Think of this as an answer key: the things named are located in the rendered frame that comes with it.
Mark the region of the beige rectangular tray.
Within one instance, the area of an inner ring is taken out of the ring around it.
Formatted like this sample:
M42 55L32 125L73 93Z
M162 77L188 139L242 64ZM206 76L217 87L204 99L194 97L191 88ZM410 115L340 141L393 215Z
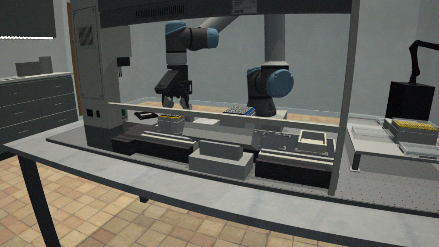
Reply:
M326 133L301 130L297 151L314 155L326 154Z

